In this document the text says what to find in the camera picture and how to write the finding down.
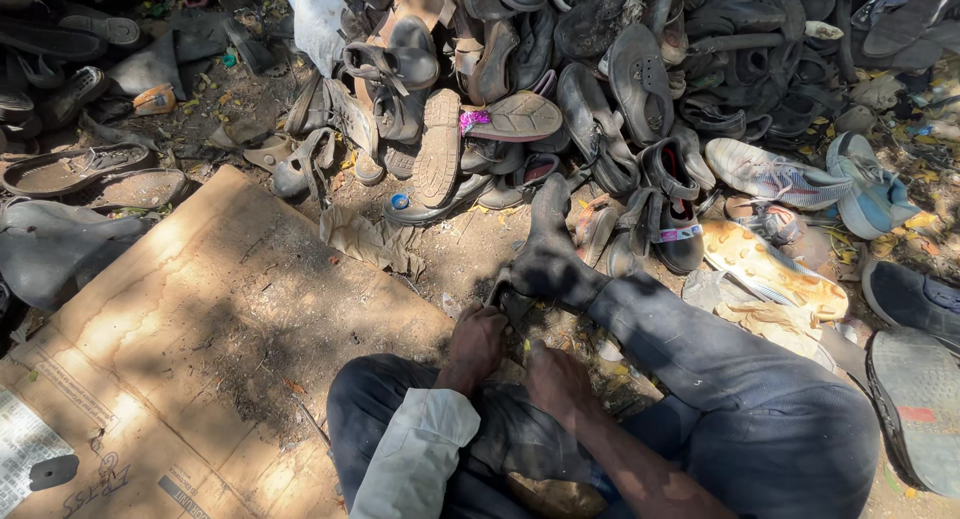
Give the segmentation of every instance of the person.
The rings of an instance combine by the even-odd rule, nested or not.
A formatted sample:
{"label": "person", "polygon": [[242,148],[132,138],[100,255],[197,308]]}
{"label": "person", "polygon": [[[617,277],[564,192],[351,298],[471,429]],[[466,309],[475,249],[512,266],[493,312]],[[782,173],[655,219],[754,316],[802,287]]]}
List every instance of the person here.
{"label": "person", "polygon": [[512,287],[585,311],[670,395],[618,424],[587,369],[540,341],[525,386],[486,380],[508,323],[471,305],[442,369],[376,354],[334,378],[327,417],[349,515],[532,517],[505,483],[517,472],[593,484],[605,518],[858,517],[881,444],[867,398],[645,273],[588,267],[566,228],[569,200],[559,174],[534,197]]}

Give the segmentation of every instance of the cardboard sheet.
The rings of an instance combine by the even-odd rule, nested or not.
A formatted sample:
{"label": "cardboard sheet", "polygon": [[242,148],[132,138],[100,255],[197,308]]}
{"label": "cardboard sheet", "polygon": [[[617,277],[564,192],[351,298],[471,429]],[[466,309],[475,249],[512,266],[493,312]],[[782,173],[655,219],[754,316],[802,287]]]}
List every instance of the cardboard sheet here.
{"label": "cardboard sheet", "polygon": [[0,363],[80,458],[9,516],[343,517],[282,378],[319,418],[348,360],[440,359],[452,325],[222,167]]}

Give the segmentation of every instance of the white plastic bag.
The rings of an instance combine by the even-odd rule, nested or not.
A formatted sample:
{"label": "white plastic bag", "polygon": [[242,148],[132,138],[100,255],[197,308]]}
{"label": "white plastic bag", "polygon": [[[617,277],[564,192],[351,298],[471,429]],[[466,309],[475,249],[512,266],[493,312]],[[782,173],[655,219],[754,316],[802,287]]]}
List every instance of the white plastic bag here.
{"label": "white plastic bag", "polygon": [[337,30],[344,0],[287,0],[294,9],[294,43],[306,52],[324,78],[333,75],[333,65],[346,45]]}

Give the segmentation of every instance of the shoe label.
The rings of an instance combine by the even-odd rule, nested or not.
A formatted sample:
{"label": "shoe label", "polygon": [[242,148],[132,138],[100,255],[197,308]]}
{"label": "shoe label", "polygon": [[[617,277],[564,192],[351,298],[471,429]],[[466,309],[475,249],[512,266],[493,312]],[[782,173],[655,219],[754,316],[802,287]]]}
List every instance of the shoe label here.
{"label": "shoe label", "polygon": [[666,243],[668,241],[678,241],[681,239],[690,239],[695,235],[703,235],[704,228],[700,225],[693,225],[681,229],[660,230],[650,240],[651,243]]}

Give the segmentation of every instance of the foot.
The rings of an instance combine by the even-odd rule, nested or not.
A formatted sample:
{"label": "foot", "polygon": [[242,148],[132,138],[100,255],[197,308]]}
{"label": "foot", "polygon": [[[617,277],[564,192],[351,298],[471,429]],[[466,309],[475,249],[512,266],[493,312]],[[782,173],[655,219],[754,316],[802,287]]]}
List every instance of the foot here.
{"label": "foot", "polygon": [[586,311],[611,278],[577,257],[565,221],[569,209],[567,182],[554,174],[534,197],[530,234],[513,261],[512,285],[525,296],[547,296]]}

